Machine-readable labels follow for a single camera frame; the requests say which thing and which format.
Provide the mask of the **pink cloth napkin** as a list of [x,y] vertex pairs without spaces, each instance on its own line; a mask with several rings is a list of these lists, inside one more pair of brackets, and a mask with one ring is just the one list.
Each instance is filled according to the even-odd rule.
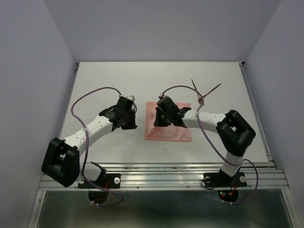
[[148,141],[169,141],[169,142],[191,142],[192,132],[188,128],[170,125],[167,127],[155,127],[156,102],[146,103],[146,119],[144,139]]

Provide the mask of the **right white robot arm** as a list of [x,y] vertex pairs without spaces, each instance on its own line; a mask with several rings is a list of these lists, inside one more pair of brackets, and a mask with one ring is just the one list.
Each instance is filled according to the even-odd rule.
[[[154,126],[170,125],[201,129],[208,143],[223,160],[218,177],[223,185],[230,185],[235,181],[243,164],[244,154],[256,136],[255,130],[236,110],[230,110],[226,114],[193,111],[190,107],[179,108],[171,98],[165,96],[157,102]],[[226,149],[225,156],[212,143],[207,131],[218,134]]]

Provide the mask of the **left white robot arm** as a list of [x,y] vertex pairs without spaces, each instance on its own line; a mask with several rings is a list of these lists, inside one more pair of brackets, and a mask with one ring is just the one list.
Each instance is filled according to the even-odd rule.
[[87,126],[64,139],[50,141],[41,171],[64,187],[71,186],[80,177],[81,155],[101,137],[115,129],[136,129],[135,97],[121,96],[117,103],[101,111]]

